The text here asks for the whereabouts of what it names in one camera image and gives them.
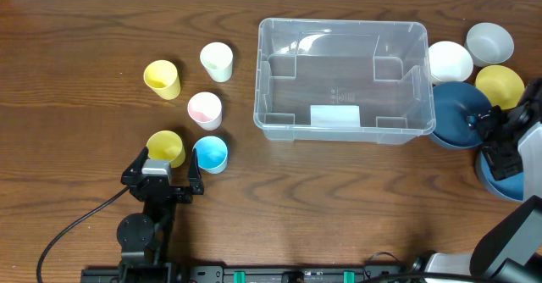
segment brown wood surface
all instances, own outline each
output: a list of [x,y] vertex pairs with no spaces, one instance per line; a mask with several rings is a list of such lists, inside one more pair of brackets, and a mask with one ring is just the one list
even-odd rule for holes
[[[252,122],[257,26],[267,17],[420,21],[431,43],[463,43],[472,25],[495,22],[516,43],[504,65],[525,81],[540,76],[542,0],[3,0],[0,281],[35,281],[43,248],[122,188],[120,174],[158,130],[178,131],[186,147],[210,134],[230,145],[227,170],[203,173],[205,196],[178,208],[170,252],[180,262],[338,265],[377,251],[468,252],[517,206],[479,184],[473,153],[425,137],[268,141]],[[214,41],[235,51],[223,84],[198,58]],[[180,68],[183,90],[171,102],[143,83],[156,59]],[[216,131],[187,115],[202,91],[224,102]],[[174,171],[177,185],[186,169]],[[116,265],[117,225],[141,208],[126,194],[72,230],[50,252],[45,281]]]

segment plastic cup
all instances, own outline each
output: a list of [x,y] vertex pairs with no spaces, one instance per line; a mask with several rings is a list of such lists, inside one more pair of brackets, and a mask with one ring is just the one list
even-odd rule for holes
[[143,72],[143,80],[162,99],[172,100],[180,94],[179,74],[169,61],[158,60],[149,64]]
[[211,92],[200,92],[188,102],[188,115],[204,130],[216,130],[222,123],[222,103]]
[[499,105],[502,109],[515,108],[525,91],[525,84],[519,75],[499,65],[482,69],[474,85],[484,93],[492,106]]
[[211,174],[221,173],[228,165],[228,147],[216,136],[206,136],[194,145],[197,152],[197,163],[200,169]]
[[456,42],[437,42],[429,48],[431,82],[435,85],[447,81],[464,81],[473,72],[473,59]]
[[147,141],[147,147],[150,159],[168,160],[172,168],[177,168],[185,162],[183,141],[173,131],[161,130],[152,135]]
[[234,54],[226,44],[212,42],[206,45],[200,53],[200,60],[213,80],[225,82],[230,79]]
[[481,23],[468,31],[465,48],[473,56],[475,65],[485,67],[509,59],[514,52],[514,41],[500,25]]

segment gray plastic storage box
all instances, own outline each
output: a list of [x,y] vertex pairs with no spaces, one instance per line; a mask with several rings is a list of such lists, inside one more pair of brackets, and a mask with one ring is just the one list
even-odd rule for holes
[[429,75],[420,23],[265,19],[254,123],[269,140],[402,144],[434,130]]

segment tabletop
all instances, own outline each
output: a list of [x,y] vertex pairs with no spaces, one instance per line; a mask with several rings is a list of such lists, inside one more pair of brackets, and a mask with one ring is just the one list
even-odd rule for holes
[[[0,0],[0,281],[36,281],[44,247],[121,190],[121,173],[159,130],[186,147],[207,135],[230,147],[225,172],[202,173],[205,195],[177,208],[169,255],[180,263],[350,265],[379,251],[403,260],[469,252],[517,207],[480,185],[474,151],[427,137],[402,146],[268,141],[252,121],[267,17],[419,21],[430,43],[463,43],[472,25],[494,22],[515,41],[504,65],[526,82],[540,76],[542,0]],[[209,42],[233,48],[225,83],[200,64]],[[172,101],[143,82],[157,59],[180,71]],[[204,91],[223,101],[217,130],[186,112]],[[187,168],[174,170],[175,185],[186,184]],[[49,253],[44,281],[117,265],[117,226],[141,210],[125,194],[77,226]]]

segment black cable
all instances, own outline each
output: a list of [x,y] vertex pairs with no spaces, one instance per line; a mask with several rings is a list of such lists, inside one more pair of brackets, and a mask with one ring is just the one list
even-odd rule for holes
[[116,201],[117,198],[121,197],[123,194],[126,193],[126,191],[129,190],[129,187],[127,186],[126,188],[124,188],[122,191],[120,191],[119,193],[117,193],[115,196],[111,197],[108,201],[106,201],[105,203],[101,204],[98,208],[95,208],[94,210],[92,210],[91,212],[83,215],[80,219],[77,219],[75,222],[73,222],[71,225],[69,225],[68,227],[66,227],[66,229],[62,230],[62,232],[58,233],[58,235],[53,238],[53,240],[49,243],[49,245],[47,245],[47,247],[45,248],[45,250],[43,251],[43,253],[41,254],[40,256],[40,259],[38,260],[37,262],[37,268],[36,268],[36,277],[37,277],[37,281],[38,283],[43,283],[43,279],[41,278],[41,267],[43,265],[43,261],[45,261],[45,257],[47,256],[47,254],[49,253],[49,250],[51,250],[51,248],[53,247],[53,245],[58,241],[60,240],[60,238],[62,236],[64,236],[68,231],[72,230],[72,228],[74,228],[75,226],[77,226],[78,224],[80,224],[83,220],[85,219],[88,219],[89,217],[91,217],[92,215],[94,215],[96,212],[102,210],[103,208],[106,208],[108,205],[110,205],[112,202]]
[[439,273],[404,273],[397,275],[381,275],[371,279],[363,280],[361,283],[380,283],[380,282],[393,282],[395,280],[411,280],[411,279],[440,279],[440,280],[456,280],[462,282],[472,283],[497,283],[496,280],[477,278],[470,275],[457,275],[457,274],[439,274]]

